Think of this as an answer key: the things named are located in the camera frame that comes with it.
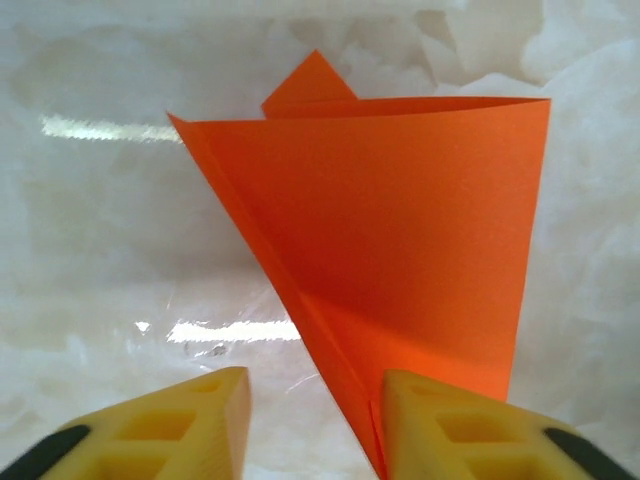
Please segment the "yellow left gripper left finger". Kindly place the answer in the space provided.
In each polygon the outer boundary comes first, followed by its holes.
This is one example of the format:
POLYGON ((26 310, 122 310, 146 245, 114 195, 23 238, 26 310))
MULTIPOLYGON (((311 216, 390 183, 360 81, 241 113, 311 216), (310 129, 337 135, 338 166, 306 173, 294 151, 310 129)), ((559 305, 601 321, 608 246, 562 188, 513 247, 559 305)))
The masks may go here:
POLYGON ((239 479, 249 431, 249 373, 226 367, 62 425, 4 479, 239 479))

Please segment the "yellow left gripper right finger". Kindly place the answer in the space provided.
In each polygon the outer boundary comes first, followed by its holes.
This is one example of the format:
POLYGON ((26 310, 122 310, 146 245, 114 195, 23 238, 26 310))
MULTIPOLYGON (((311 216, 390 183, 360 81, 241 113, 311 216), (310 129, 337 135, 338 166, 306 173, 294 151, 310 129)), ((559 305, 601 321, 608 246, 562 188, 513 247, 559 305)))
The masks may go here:
POLYGON ((384 375, 392 479, 631 479, 572 427, 405 370, 384 375))

